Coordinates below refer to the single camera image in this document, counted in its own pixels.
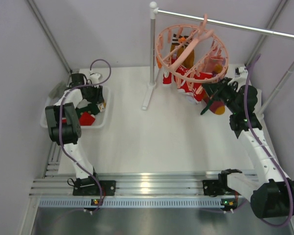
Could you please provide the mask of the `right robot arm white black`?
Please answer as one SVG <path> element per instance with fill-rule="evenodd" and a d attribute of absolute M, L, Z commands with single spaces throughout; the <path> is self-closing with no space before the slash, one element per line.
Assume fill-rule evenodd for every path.
<path fill-rule="evenodd" d="M 294 181 L 277 163 L 266 142 L 263 127 L 254 113 L 258 91 L 245 84 L 239 86 L 231 78 L 217 83 L 204 83 L 209 103 L 221 101 L 231 111 L 229 124 L 246 150 L 256 171 L 258 182 L 238 169 L 226 169 L 218 175 L 218 187 L 224 194 L 242 195 L 260 219 L 294 215 Z"/>

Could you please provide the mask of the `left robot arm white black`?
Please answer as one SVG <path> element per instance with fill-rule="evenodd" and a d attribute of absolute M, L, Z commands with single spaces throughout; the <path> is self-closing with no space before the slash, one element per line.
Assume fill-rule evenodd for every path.
<path fill-rule="evenodd" d="M 91 72 L 86 78 L 83 73 L 74 73 L 61 98 L 45 108 L 49 137 L 62 148 L 75 170 L 74 195 L 97 194 L 102 190 L 95 169 L 79 143 L 82 130 L 81 114 L 77 109 L 82 101 L 95 107 L 104 104 L 101 76 Z"/>

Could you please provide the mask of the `dark green sock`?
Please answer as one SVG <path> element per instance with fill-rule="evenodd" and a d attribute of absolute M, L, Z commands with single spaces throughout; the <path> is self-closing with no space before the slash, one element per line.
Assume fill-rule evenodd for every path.
<path fill-rule="evenodd" d="M 204 98 L 203 101 L 205 102 L 206 106 L 201 111 L 201 115 L 205 114 L 208 110 L 215 113 L 216 108 L 216 101 L 211 100 L 208 97 Z"/>
<path fill-rule="evenodd" d="M 85 107 L 82 108 L 76 108 L 76 112 L 78 115 L 82 115 L 83 113 L 88 113 L 91 115 L 97 115 L 100 112 L 105 111 L 106 109 L 106 103 L 99 103 L 99 104 L 95 104 L 95 103 L 90 103 Z"/>

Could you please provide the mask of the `pink round clip hanger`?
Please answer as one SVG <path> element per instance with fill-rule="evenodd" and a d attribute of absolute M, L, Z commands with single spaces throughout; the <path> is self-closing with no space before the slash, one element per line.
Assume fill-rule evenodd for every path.
<path fill-rule="evenodd" d="M 200 24 L 176 24 L 165 28 L 155 40 L 157 65 L 163 69 L 163 85 L 175 84 L 178 92 L 200 100 L 205 83 L 216 83 L 227 73 L 229 54 L 208 16 Z"/>

